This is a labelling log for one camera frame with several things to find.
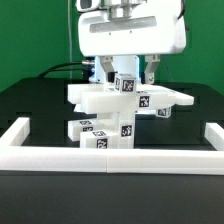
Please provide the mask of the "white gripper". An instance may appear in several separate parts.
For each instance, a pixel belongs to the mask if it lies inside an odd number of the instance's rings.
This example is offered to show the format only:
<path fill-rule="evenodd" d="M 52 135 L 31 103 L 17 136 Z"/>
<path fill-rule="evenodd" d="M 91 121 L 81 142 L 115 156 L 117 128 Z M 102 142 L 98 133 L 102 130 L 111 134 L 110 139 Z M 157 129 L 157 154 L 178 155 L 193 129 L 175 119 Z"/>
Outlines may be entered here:
<path fill-rule="evenodd" d="M 185 9 L 185 0 L 77 0 L 80 50 L 101 56 L 107 82 L 115 73 L 112 56 L 147 55 L 141 81 L 153 84 L 159 54 L 186 46 Z"/>

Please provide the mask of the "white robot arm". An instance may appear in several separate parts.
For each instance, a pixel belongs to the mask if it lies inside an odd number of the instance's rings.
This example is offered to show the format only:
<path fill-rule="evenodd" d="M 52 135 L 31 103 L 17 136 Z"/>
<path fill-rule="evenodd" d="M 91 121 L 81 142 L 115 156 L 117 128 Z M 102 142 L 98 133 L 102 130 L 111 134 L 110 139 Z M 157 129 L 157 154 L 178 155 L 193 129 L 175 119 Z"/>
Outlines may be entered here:
<path fill-rule="evenodd" d="M 77 0 L 79 47 L 96 59 L 94 80 L 138 71 L 136 56 L 180 53 L 185 0 Z"/>

